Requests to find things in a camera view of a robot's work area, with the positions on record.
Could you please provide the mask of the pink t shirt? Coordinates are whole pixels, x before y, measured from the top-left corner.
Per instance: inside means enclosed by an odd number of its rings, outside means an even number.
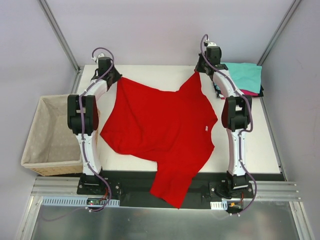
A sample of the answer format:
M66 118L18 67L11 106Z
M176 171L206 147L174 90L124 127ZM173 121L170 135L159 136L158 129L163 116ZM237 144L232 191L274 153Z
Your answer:
M224 95L222 94L221 90L218 88L217 85L214 85L214 90L215 90L215 93L216 93L216 96L220 99L224 99ZM248 96L252 96L254 98L258 98L260 97L260 94L259 93L254 93L254 92L251 92L251 91L247 91L247 90L242 90L242 92L245 94L245 95L248 95Z

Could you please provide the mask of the red t shirt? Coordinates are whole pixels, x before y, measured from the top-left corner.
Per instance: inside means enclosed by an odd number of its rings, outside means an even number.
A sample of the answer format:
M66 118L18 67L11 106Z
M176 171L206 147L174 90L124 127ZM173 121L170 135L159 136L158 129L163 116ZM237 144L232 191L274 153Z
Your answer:
M214 151L215 111L194 72L177 91L122 77L100 136L121 155L156 162L150 193L179 209L192 179Z

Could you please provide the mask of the wicker basket with cloth liner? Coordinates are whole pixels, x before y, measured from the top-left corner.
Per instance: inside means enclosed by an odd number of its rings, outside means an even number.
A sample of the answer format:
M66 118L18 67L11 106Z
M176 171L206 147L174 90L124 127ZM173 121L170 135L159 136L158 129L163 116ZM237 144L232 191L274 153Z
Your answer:
M81 150L67 124L68 95L41 96L21 158L21 166L41 176L83 172Z

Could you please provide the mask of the black t shirt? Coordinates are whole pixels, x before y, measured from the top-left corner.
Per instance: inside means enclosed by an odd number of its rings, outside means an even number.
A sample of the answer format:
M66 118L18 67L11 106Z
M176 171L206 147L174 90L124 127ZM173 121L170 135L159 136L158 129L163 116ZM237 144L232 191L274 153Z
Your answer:
M264 96L263 91L264 91L264 88L263 88L262 85L261 85L261 86L260 86L260 91L259 91L257 94L260 94L260 97L263 97L263 96Z

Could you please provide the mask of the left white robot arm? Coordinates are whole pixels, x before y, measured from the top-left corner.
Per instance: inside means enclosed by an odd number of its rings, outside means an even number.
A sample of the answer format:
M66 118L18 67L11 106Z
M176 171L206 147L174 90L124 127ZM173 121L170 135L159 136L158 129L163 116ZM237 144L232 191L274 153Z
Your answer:
M97 153L100 120L97 101L122 77L114 66L113 58L101 53L92 59L97 63L97 68L89 86L83 92L67 97L67 126L79 143L83 162L77 189L79 195L111 192L109 184L102 177L103 168Z

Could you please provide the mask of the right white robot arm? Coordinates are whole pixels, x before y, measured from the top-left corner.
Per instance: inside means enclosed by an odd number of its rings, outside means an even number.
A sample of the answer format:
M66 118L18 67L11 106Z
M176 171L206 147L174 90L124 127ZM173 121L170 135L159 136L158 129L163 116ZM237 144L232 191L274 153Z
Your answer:
M252 97L245 95L232 80L229 69L221 63L222 50L214 42L201 44L195 70L205 73L218 86L224 97L221 123L226 129L229 144L229 164L226 179L215 188L221 198L237 197L249 187L249 173L245 160L246 133L253 130Z

